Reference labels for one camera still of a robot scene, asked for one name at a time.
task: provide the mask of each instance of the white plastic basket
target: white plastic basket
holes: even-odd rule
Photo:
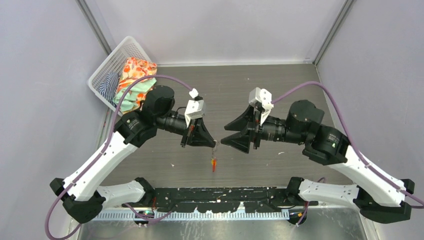
[[[106,104],[112,111],[116,111],[116,108],[110,104],[100,93],[100,84],[106,80],[106,76],[112,72],[122,73],[124,63],[127,58],[136,57],[138,59],[146,60],[151,62],[146,52],[140,46],[140,44],[132,37],[127,36],[120,44],[107,56],[107,58],[101,63],[97,70],[88,79],[88,87],[94,92],[94,94]]]

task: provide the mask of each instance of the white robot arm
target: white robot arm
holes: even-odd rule
[[[204,100],[196,89],[190,92],[184,116],[172,111],[174,91],[167,86],[156,86],[149,91],[142,110],[126,113],[115,124],[108,147],[95,164],[75,184],[73,180],[104,148],[105,142],[78,170],[65,179],[55,178],[50,187],[58,196],[64,186],[73,184],[63,196],[63,207],[75,220],[83,224],[96,217],[102,209],[124,203],[149,203],[153,187],[141,177],[114,186],[100,186],[111,171],[141,147],[145,141],[156,136],[157,129],[182,135],[181,146],[213,148],[216,144],[203,123]]]
[[[397,179],[363,156],[368,162],[365,165],[343,133],[321,124],[324,111],[317,109],[313,103],[307,100],[294,102],[286,119],[270,116],[272,107],[271,93],[255,88],[249,95],[246,111],[224,127],[238,133],[220,142],[244,153],[249,153],[251,143],[257,149],[261,140],[305,145],[303,155],[344,174],[355,183],[334,185],[292,177],[287,192],[294,204],[322,201],[346,206],[379,223],[410,219],[412,208],[405,202],[405,194],[400,190],[413,194],[413,181]],[[399,189],[377,176],[369,166],[394,182]]]

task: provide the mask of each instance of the white wall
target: white wall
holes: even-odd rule
[[[315,59],[344,0],[87,0],[111,47],[131,35],[159,64]]]
[[[424,1],[356,1],[318,66],[353,139],[424,198]],[[423,239],[424,210],[379,224],[382,239]]]
[[[0,23],[0,239],[46,239],[50,181],[95,150],[106,107],[86,81],[106,54],[73,0],[2,1]],[[57,237],[67,220],[59,205]]]

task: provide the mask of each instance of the blue striped fabric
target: blue striped fabric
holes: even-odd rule
[[[98,87],[98,92],[110,103],[112,106],[117,105],[112,101],[118,89],[119,74],[111,72],[106,76],[106,81],[102,82]]]

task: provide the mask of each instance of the metal floor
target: metal floor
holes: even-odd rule
[[[311,208],[304,224],[286,220],[162,221],[135,226],[131,221],[91,221],[79,240],[366,240],[357,212],[349,208]]]
[[[233,133],[225,131],[224,125],[244,112],[255,87],[269,90],[275,99],[301,83],[319,81],[312,64],[160,67],[158,74],[179,78],[198,90],[206,103],[205,125],[217,140]],[[174,89],[175,109],[187,104],[190,96],[185,88],[167,79],[159,83]],[[323,124],[333,125],[324,93],[317,86],[307,86],[277,103],[271,115],[285,119],[290,105],[302,99],[324,110]],[[250,154],[219,145],[216,172],[212,173],[212,149],[181,148],[180,141],[180,136],[158,130],[157,136],[127,157],[103,185],[127,183],[137,177],[146,178],[153,187],[286,186],[291,177],[351,183],[337,171],[308,160],[302,155],[303,146],[295,144],[262,141]]]

